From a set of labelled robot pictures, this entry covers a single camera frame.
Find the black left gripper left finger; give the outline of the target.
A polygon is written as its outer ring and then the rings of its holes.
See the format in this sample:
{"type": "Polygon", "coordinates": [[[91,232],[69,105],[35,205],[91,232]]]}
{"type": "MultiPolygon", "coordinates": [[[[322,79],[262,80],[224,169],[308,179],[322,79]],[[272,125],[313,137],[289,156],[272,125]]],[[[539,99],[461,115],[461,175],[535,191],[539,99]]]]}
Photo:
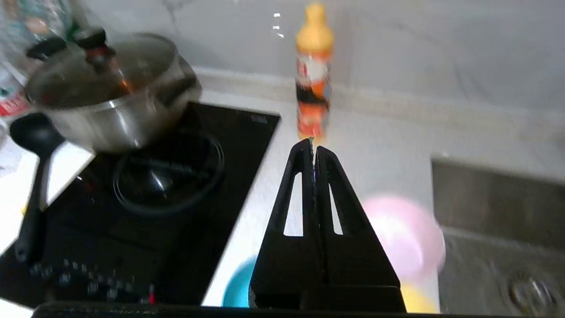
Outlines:
{"type": "Polygon", "coordinates": [[[313,149],[309,140],[296,143],[289,153],[256,258],[249,287],[250,306],[300,308],[305,292],[324,277],[319,213],[315,207],[313,149]],[[301,237],[284,234],[294,179],[301,176],[301,237]]]}

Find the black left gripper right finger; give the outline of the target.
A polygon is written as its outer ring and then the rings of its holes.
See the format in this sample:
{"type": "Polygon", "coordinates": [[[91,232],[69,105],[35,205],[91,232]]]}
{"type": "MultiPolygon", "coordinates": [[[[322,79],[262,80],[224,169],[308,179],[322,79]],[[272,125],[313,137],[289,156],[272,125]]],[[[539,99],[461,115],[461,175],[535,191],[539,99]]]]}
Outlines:
{"type": "Polygon", "coordinates": [[[404,312],[401,284],[337,155],[316,151],[323,296],[331,310],[404,312]]]}

